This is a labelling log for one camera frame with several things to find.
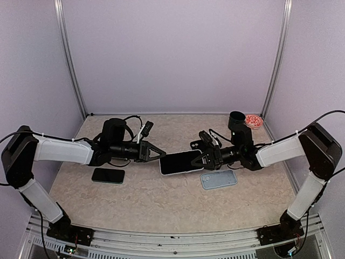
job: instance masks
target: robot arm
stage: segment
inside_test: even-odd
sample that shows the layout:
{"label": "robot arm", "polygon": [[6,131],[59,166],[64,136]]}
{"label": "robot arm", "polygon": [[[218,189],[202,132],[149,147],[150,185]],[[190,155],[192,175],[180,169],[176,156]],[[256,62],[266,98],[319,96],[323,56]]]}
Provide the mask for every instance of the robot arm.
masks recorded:
{"label": "robot arm", "polygon": [[[147,122],[141,135],[147,137],[153,123]],[[89,246],[93,230],[71,225],[71,220],[58,203],[34,178],[31,170],[34,161],[50,160],[74,162],[88,166],[101,166],[112,158],[133,159],[148,162],[165,156],[165,152],[147,141],[137,143],[124,141],[125,130],[134,139],[133,133],[122,119],[110,119],[103,125],[94,141],[84,139],[67,141],[39,135],[22,126],[2,152],[2,163],[9,185],[18,189],[24,200],[37,208],[49,221],[48,236]]]}
{"label": "robot arm", "polygon": [[296,233],[303,235],[300,219],[322,195],[342,155],[341,146],[318,123],[264,147],[254,145],[251,130],[246,125],[231,125],[230,130],[233,146],[222,149],[212,144],[212,137],[205,131],[200,132],[207,149],[192,161],[192,165],[215,170],[224,164],[240,161],[243,167],[257,171],[277,162],[306,156],[310,172],[294,201],[281,216],[280,224],[258,229],[262,245],[295,238]]}

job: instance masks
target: phone screen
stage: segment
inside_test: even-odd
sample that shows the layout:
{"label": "phone screen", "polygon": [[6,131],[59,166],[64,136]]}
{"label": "phone screen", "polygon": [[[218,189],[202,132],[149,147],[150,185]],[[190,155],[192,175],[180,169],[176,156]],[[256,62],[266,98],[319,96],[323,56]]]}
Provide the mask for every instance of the phone screen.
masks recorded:
{"label": "phone screen", "polygon": [[123,183],[125,171],[118,169],[96,168],[91,180],[94,182]]}
{"label": "phone screen", "polygon": [[200,150],[167,154],[165,157],[160,158],[161,173],[163,175],[169,175],[202,170],[202,168],[192,166],[191,164],[192,160],[197,158],[200,154]]}

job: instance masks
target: speckled tabletop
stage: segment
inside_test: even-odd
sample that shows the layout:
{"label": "speckled tabletop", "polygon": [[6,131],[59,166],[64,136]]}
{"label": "speckled tabletop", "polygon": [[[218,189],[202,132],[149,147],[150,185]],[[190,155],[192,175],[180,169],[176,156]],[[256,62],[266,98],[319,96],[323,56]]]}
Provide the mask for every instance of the speckled tabletop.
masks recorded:
{"label": "speckled tabletop", "polygon": [[[103,122],[114,117],[123,118],[88,117],[78,137],[93,138]],[[225,115],[143,115],[142,119],[154,123],[146,140],[167,153],[190,150],[189,143],[199,139],[198,132],[209,128],[230,138]],[[139,122],[130,119],[128,125],[136,132]],[[253,131],[253,138],[255,143],[269,141],[263,128]],[[90,227],[148,233],[259,227],[279,222],[294,198],[281,163],[256,172],[239,169],[236,185],[214,190],[204,190],[200,180],[209,171],[162,176],[158,161],[132,162],[125,168],[121,185],[91,181],[93,170],[63,163],[50,191],[73,223]]]}

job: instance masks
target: purple wall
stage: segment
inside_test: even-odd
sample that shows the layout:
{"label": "purple wall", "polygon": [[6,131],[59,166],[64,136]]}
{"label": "purple wall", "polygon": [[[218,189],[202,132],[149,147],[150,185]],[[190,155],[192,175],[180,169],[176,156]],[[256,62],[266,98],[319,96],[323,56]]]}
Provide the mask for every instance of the purple wall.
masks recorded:
{"label": "purple wall", "polygon": [[[47,134],[74,136],[82,118],[68,76],[54,2],[0,1],[0,35],[0,136],[22,124]],[[46,189],[58,166],[34,165],[34,175]],[[5,182],[2,166],[0,182]],[[16,190],[0,187],[0,258],[18,258],[31,213]]]}
{"label": "purple wall", "polygon": [[[345,110],[344,13],[344,1],[293,1],[277,90],[267,117],[275,137],[293,133],[330,110]],[[330,115],[321,125],[345,150],[345,115]],[[288,165],[301,185],[308,173],[306,159],[294,159]],[[344,166],[342,158],[338,169]],[[345,173],[328,185],[318,211],[335,258],[343,258]]]}
{"label": "purple wall", "polygon": [[259,113],[283,10],[283,0],[64,1],[88,111]]}

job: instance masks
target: mounting plate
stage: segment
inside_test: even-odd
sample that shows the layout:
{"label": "mounting plate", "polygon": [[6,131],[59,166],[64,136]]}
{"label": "mounting plate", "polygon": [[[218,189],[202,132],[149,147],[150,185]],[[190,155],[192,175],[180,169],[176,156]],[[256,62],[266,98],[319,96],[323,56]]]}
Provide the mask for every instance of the mounting plate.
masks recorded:
{"label": "mounting plate", "polygon": [[56,238],[62,241],[66,241],[69,243],[75,243],[77,238],[77,244],[81,244],[83,246],[90,246],[92,238],[93,238],[93,232],[94,230],[91,228],[84,228],[84,227],[77,227],[74,225],[70,226],[70,234],[68,237],[59,235],[58,232],[54,231],[53,229],[47,230],[47,236]]}
{"label": "mounting plate", "polygon": [[282,242],[286,240],[291,240],[291,239],[296,238],[297,234],[299,234],[300,236],[304,235],[303,228],[298,227],[295,229],[294,232],[291,232],[285,235],[285,237],[282,237],[280,235],[281,228],[279,224],[269,226],[269,227],[266,226],[266,227],[259,228],[257,230],[257,233],[258,233],[261,246],[265,246],[267,244],[274,244],[274,243],[278,243],[278,242]]}

